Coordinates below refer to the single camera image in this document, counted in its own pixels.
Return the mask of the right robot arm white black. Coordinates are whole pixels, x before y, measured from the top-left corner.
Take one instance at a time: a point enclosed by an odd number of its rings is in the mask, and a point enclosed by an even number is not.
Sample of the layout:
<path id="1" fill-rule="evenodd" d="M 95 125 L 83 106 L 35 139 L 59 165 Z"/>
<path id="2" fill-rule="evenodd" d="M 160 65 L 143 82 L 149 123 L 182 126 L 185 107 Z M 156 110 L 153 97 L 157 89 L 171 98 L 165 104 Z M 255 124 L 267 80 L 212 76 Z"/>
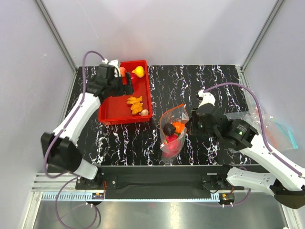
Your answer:
<path id="1" fill-rule="evenodd" d="M 274 147 L 267 147 L 262 135 L 246 121 L 229 120 L 217 112 L 214 105 L 207 103 L 191 111 L 191 118 L 185 126 L 189 134 L 212 137 L 229 149 L 241 151 L 267 170 L 267 173 L 257 173 L 223 165 L 216 175 L 218 187 L 256 189 L 292 209 L 305 205 L 304 169 Z"/>

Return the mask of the pink dragon fruit toy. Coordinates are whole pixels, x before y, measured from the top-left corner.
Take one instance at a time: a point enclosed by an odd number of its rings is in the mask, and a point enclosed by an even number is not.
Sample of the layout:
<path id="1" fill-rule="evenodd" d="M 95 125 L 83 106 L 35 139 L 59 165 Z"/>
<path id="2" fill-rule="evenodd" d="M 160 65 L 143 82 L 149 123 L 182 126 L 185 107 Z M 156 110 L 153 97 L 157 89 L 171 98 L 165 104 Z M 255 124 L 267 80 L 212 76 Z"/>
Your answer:
<path id="1" fill-rule="evenodd" d="M 179 140 L 179 136 L 177 134 L 166 136 L 165 142 L 160 146 L 163 157 L 169 159 L 176 156 L 181 150 L 181 145 L 182 143 Z"/>

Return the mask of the orange pumpkin toy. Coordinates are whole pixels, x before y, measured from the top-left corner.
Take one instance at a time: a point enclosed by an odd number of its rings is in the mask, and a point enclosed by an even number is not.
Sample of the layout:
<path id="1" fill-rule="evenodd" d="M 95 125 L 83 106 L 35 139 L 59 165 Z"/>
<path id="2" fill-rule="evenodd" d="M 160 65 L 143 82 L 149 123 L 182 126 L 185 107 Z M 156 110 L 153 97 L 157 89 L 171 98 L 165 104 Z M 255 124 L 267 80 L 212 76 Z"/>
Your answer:
<path id="1" fill-rule="evenodd" d="M 173 122 L 173 126 L 175 127 L 175 132 L 181 134 L 185 128 L 185 124 L 181 122 Z"/>

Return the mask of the dark mangosteen toy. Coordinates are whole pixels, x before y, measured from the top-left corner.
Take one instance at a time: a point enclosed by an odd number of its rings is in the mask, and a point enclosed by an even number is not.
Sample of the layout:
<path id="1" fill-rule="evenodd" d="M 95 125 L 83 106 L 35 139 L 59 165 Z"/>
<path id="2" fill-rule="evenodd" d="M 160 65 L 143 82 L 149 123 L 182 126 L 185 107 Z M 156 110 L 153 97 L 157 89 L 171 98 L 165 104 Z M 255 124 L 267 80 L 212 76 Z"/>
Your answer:
<path id="1" fill-rule="evenodd" d="M 176 127 L 171 123 L 166 123 L 163 127 L 163 132 L 166 136 L 172 136 L 176 132 Z"/>

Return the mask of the clear bag orange zipper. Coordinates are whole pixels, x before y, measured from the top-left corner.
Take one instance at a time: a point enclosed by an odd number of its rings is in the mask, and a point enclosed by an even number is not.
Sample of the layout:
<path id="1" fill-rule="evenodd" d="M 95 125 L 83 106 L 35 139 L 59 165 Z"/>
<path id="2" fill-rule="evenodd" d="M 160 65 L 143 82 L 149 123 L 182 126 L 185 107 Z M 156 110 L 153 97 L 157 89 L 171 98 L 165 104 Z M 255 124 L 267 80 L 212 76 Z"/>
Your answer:
<path id="1" fill-rule="evenodd" d="M 184 104 L 169 109 L 159 120 L 162 161 L 170 164 L 183 148 L 189 115 Z"/>

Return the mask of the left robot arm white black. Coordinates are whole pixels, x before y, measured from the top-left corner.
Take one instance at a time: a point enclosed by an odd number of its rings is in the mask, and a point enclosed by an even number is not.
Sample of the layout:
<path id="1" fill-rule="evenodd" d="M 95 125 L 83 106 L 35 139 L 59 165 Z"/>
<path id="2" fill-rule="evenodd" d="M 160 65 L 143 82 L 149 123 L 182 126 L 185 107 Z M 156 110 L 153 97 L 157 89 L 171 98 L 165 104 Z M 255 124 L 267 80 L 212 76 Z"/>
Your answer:
<path id="1" fill-rule="evenodd" d="M 103 62 L 91 81 L 84 81 L 83 92 L 63 122 L 52 133 L 41 136 L 44 155 L 44 170 L 48 166 L 58 167 L 81 177 L 91 188 L 103 183 L 101 170 L 85 159 L 77 147 L 79 136 L 92 114 L 109 97 L 133 94 L 130 78 L 122 83 L 120 62 Z"/>

